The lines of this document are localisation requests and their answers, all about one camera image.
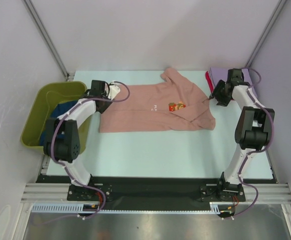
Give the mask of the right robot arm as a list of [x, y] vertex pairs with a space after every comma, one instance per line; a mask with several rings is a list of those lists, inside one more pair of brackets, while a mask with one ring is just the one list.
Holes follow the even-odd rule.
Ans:
[[222, 201], [243, 191], [243, 175], [253, 157], [265, 152], [274, 136], [275, 111], [262, 105], [252, 91], [252, 85], [244, 80], [241, 69], [232, 68], [227, 80], [219, 80], [210, 94], [218, 106], [226, 107], [235, 101], [241, 109], [234, 140], [237, 143], [232, 160], [222, 172], [216, 195]]

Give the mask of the pink printed t shirt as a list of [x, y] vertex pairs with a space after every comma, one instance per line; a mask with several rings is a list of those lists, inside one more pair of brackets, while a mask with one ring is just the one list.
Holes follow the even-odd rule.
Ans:
[[209, 98], [176, 69], [167, 68], [157, 84], [120, 86], [101, 114], [100, 133], [213, 130]]

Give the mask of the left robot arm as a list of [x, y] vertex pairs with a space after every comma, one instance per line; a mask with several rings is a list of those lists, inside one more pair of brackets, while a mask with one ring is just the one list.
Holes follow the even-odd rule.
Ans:
[[73, 185], [80, 186], [78, 193], [85, 200], [92, 199], [96, 187], [89, 183], [91, 174], [80, 160], [79, 128], [96, 112], [105, 110], [114, 99], [111, 83], [92, 80], [83, 96], [63, 113], [45, 122], [43, 151], [54, 163], [61, 166]]

